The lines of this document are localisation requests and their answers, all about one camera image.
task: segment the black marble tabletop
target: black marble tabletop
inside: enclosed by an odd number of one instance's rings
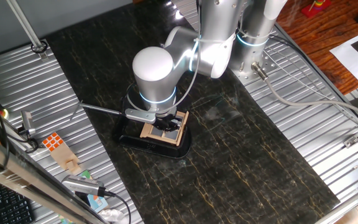
[[[176,13],[170,1],[148,0],[47,41],[79,99],[117,110],[135,81],[135,54],[161,46],[175,26],[190,27]],[[178,97],[191,75],[180,80]],[[86,110],[146,224],[314,223],[338,203],[231,72],[217,80],[198,76],[179,110],[190,112],[193,135],[191,151],[179,160],[118,146],[117,118]]]

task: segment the black base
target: black base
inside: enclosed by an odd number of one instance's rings
[[[183,130],[180,145],[174,146],[155,139],[125,135],[124,131],[128,121],[129,120],[125,117],[119,118],[117,128],[113,133],[114,140],[118,144],[173,159],[180,159],[189,153],[191,146],[191,134],[190,129],[187,127]]]

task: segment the keyboard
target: keyboard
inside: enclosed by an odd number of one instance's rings
[[[0,223],[31,224],[34,214],[29,199],[0,184]]]

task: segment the metal grating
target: metal grating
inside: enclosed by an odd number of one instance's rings
[[[172,0],[194,29],[198,29],[195,0]],[[284,31],[275,27],[273,35],[290,40]],[[276,66],[269,79],[278,94],[290,101],[316,101],[326,97],[342,101],[344,98],[323,77],[314,65],[306,64],[291,48],[270,40],[265,48]],[[333,105],[294,107],[279,102],[266,84],[239,77],[253,99],[294,145],[309,165],[324,180],[337,198],[344,202],[358,192],[358,146],[347,149],[343,142],[358,132],[358,120],[353,114],[342,113]],[[324,95],[321,96],[302,85]]]
[[[70,120],[78,98],[51,49],[47,54],[49,59],[43,62],[28,45],[0,55],[0,103],[10,112],[9,121],[18,128],[21,110],[30,111],[38,142],[57,132],[80,159],[83,170],[89,170],[94,179],[103,181],[107,189],[127,201],[132,223],[143,223],[85,111],[81,108]],[[31,157],[58,180],[69,174],[46,148],[40,148]],[[127,215],[127,208],[119,199],[107,198],[107,202]],[[60,223],[55,212],[35,202],[32,206],[36,223]]]

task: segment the metal rod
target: metal rod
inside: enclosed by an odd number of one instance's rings
[[[348,211],[358,206],[358,193],[334,208],[330,213],[320,219],[316,224],[332,224],[343,217]]]
[[[33,28],[31,27],[29,21],[25,17],[22,9],[18,5],[16,0],[6,0],[9,6],[11,7],[13,13],[16,15],[17,19],[19,20],[20,24],[22,24],[22,27],[26,34],[29,36],[32,44],[34,44],[34,47],[36,49],[42,49],[43,45],[41,44],[41,41],[38,39],[37,35],[35,34]]]
[[[92,105],[87,105],[85,103],[78,103],[78,105],[84,107],[84,108],[89,108],[89,109],[93,109],[93,110],[98,110],[98,111],[103,111],[106,113],[111,113],[111,114],[115,114],[115,115],[122,115],[122,113],[120,111],[115,111],[115,110],[110,110],[110,109],[106,109],[106,108],[101,108],[98,106],[92,106]]]
[[[0,165],[6,149],[0,145]],[[0,172],[0,183],[38,202],[75,223],[105,224],[94,210],[64,187],[24,152],[10,153],[7,169]]]

